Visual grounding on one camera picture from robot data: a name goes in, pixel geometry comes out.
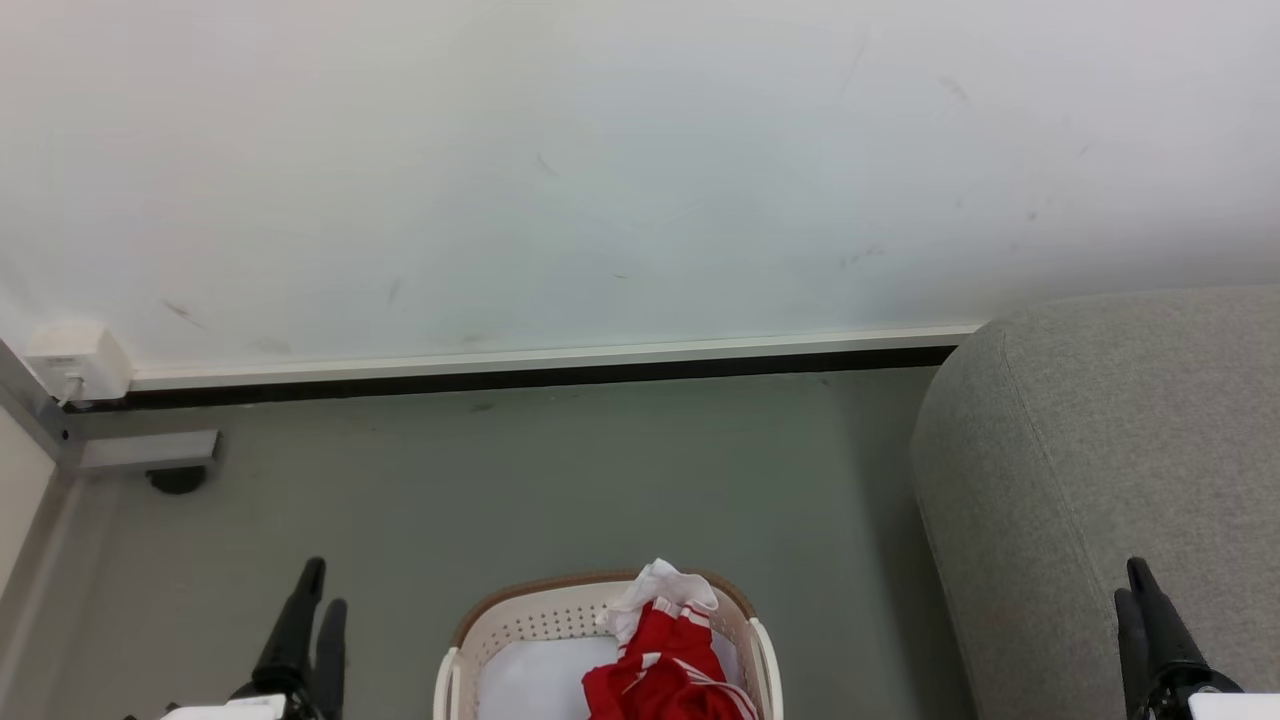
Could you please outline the black round foot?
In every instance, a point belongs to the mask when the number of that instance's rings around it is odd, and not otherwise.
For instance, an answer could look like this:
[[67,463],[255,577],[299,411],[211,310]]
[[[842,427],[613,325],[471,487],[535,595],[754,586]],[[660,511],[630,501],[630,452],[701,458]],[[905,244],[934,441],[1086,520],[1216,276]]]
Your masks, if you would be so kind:
[[206,466],[160,468],[145,473],[152,488],[163,495],[182,496],[200,489],[209,478]]

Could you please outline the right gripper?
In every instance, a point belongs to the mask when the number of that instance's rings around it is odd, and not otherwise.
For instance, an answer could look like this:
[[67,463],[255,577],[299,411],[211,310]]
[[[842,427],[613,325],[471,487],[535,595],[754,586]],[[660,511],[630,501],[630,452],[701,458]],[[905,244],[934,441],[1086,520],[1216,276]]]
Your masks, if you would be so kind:
[[1126,720],[1280,720],[1280,693],[1211,673],[1144,559],[1128,559],[1126,578],[1114,593]]

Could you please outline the white flat garment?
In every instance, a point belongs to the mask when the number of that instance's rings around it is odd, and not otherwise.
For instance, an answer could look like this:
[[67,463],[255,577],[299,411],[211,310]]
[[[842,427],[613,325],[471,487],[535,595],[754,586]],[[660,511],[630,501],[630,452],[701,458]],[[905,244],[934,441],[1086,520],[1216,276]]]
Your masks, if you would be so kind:
[[582,679],[617,657],[611,635],[511,643],[479,673],[476,720],[589,720]]

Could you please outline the red garment with white stripes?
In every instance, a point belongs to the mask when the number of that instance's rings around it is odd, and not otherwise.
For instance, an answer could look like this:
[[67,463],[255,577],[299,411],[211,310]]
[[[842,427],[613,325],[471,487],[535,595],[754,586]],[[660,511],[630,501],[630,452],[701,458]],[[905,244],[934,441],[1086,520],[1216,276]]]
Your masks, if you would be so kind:
[[759,720],[727,678],[705,612],[657,598],[616,662],[582,678],[588,720]]

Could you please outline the white wall socket box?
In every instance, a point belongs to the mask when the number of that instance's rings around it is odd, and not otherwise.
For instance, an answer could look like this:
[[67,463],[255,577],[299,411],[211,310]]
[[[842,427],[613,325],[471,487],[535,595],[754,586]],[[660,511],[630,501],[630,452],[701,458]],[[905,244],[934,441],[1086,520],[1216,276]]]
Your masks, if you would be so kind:
[[134,374],[110,331],[92,323],[46,325],[27,343],[22,359],[60,407],[122,398]]

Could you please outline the grey metal bracket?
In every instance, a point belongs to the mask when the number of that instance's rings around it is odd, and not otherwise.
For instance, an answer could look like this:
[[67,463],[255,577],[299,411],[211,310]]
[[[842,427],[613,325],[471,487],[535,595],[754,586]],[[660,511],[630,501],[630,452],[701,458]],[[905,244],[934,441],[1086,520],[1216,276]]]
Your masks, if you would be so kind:
[[79,454],[84,475],[202,468],[216,460],[221,433],[215,429],[128,436],[87,441]]

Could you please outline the grey metal frame post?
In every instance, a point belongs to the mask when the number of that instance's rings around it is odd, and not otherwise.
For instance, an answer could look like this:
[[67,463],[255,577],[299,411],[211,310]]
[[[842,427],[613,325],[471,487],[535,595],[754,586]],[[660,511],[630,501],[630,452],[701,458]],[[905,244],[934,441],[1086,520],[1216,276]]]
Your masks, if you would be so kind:
[[82,443],[73,437],[68,415],[38,383],[20,357],[0,340],[0,406],[55,462],[59,474],[76,478]]

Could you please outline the white baseboard with black gap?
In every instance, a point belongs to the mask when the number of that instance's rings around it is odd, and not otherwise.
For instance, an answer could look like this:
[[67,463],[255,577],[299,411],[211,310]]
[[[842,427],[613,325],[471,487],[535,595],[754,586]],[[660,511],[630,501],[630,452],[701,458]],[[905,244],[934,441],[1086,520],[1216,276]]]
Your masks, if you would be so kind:
[[590,348],[138,370],[70,414],[937,366],[973,325]]

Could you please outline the grey fabric sofa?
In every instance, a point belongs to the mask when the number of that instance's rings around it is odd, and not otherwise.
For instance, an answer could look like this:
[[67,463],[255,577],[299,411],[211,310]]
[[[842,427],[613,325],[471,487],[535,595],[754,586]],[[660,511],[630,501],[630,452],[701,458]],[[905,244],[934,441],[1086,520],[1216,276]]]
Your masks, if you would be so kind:
[[1123,720],[1135,556],[1213,667],[1280,693],[1280,284],[993,320],[934,375],[911,464],[979,720]]

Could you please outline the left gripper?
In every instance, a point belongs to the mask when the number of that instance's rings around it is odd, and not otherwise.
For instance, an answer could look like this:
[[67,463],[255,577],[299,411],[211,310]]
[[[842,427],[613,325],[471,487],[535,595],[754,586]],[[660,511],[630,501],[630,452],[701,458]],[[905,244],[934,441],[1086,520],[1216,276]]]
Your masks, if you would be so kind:
[[223,705],[173,705],[146,720],[342,720],[346,705],[346,621],[348,606],[333,600],[324,614],[312,670],[312,702],[293,694],[308,685],[311,641],[323,598],[326,562],[311,557],[285,600],[252,670],[261,694],[228,700]]

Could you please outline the cream plastic laundry basket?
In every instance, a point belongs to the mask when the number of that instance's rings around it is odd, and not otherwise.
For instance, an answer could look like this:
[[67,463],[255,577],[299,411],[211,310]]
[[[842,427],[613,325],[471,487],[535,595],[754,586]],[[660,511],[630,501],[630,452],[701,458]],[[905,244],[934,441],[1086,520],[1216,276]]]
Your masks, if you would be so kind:
[[[782,674],[765,625],[732,582],[699,569],[718,598],[710,628],[730,642],[739,669],[731,678],[750,697],[759,720],[785,720]],[[621,596],[637,570],[589,571],[511,585],[486,596],[463,616],[440,662],[431,720],[477,720],[479,679],[506,646],[518,642],[603,637],[596,615]]]

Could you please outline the white crumpled cloth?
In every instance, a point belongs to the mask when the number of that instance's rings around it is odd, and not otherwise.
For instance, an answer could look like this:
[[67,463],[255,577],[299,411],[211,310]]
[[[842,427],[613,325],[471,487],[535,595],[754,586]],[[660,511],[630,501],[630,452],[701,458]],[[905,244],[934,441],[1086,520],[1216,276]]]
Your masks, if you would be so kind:
[[719,610],[719,598],[707,578],[680,571],[663,559],[649,562],[613,600],[605,602],[594,624],[613,635],[620,647],[639,633],[643,614],[653,609],[671,618],[690,616],[709,626],[710,616]]

